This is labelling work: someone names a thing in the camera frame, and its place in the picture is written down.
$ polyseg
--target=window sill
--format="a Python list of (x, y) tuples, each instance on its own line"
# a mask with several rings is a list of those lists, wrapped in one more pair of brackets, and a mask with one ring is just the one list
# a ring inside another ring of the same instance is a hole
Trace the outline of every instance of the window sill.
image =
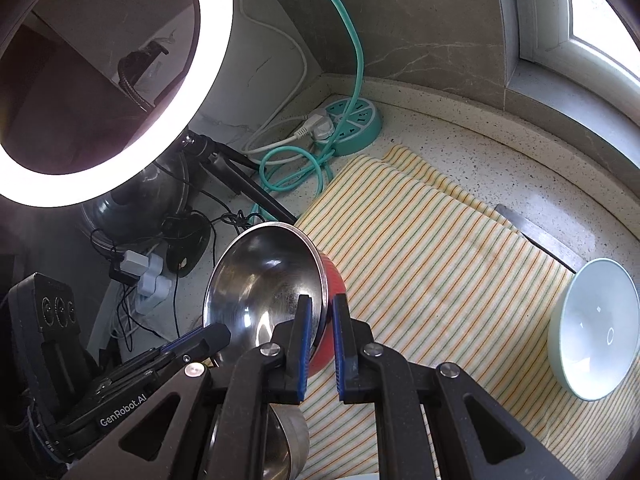
[(520, 60), (506, 88), (504, 109), (591, 157), (640, 197), (640, 128), (605, 100)]

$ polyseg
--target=ring light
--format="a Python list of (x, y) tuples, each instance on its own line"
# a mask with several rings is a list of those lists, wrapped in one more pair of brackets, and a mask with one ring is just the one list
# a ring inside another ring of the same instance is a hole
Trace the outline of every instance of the ring light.
[(142, 134), (110, 160), (70, 174), (27, 170), (0, 145), (0, 194), (14, 202), (40, 207), (84, 202), (126, 182), (164, 152), (209, 93), (231, 33), (233, 0), (198, 0), (198, 4), (200, 31), (189, 71), (164, 112)]

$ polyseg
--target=window frame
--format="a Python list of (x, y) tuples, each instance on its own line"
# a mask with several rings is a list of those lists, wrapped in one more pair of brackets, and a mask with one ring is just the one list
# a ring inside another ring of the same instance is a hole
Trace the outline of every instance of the window frame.
[(516, 0), (520, 57), (593, 91), (640, 125), (640, 80), (591, 45), (572, 37), (571, 0)]

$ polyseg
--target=teal cord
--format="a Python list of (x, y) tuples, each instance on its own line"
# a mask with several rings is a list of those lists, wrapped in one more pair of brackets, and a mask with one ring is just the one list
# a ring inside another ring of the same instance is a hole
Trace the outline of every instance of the teal cord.
[[(327, 180), (331, 182), (334, 177), (331, 168), (329, 168), (328, 161), (334, 155), (334, 150), (332, 150), (332, 146), (340, 134), (340, 131), (344, 127), (344, 123), (347, 118), (350, 117), (351, 113), (353, 113), (353, 109), (355, 108), (356, 103), (358, 102), (358, 97), (360, 96), (360, 90), (362, 89), (362, 77), (364, 74), (364, 54), (362, 52), (362, 45), (360, 44), (360, 38), (358, 37), (358, 33), (356, 32), (355, 27), (353, 26), (353, 22), (351, 21), (349, 14), (347, 13), (347, 9), (344, 8), (344, 5), (340, 0), (331, 0), (337, 9), (344, 26), (347, 28), (347, 32), (353, 42), (353, 47), (356, 51), (356, 81), (353, 87), (353, 95), (347, 105), (342, 118), (338, 122), (338, 125), (335, 128), (335, 131), (327, 140), (322, 151), (319, 155), (313, 155), (309, 153), (307, 150), (303, 150), (297, 146), (281, 146), (279, 148), (275, 148), (270, 152), (267, 152), (260, 162), (260, 180), (262, 181), (262, 185), (265, 189), (275, 192), (283, 192), (290, 191), (292, 189), (300, 186), (308, 177), (315, 173), (318, 177), (318, 188), (316, 189), (316, 196), (322, 193), (324, 189), (324, 176), (322, 175), (322, 170), (326, 173)], [(278, 171), (281, 166), (276, 166), (273, 170), (269, 172), (269, 174), (265, 174), (264, 170), (266, 167), (267, 161), (277, 153), (281, 152), (295, 152), (300, 153), (309, 159), (310, 164), (304, 166), (301, 170), (286, 176), (285, 178), (279, 180), (275, 184), (270, 182), (270, 179), (273, 175)], [(255, 205), (252, 212), (257, 212), (258, 206)]]

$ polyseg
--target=striped cloth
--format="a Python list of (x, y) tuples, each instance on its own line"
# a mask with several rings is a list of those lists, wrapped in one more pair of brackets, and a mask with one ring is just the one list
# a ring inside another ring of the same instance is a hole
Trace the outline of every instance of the striped cloth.
[[(550, 311), (571, 272), (486, 204), (402, 146), (356, 156), (298, 226), (335, 263), (351, 315), (409, 361), (460, 364), (578, 478), (604, 479), (640, 423), (640, 361), (609, 397), (583, 402), (554, 379)], [(378, 470), (373, 406), (338, 402), (334, 364), (302, 404), (302, 479)]]

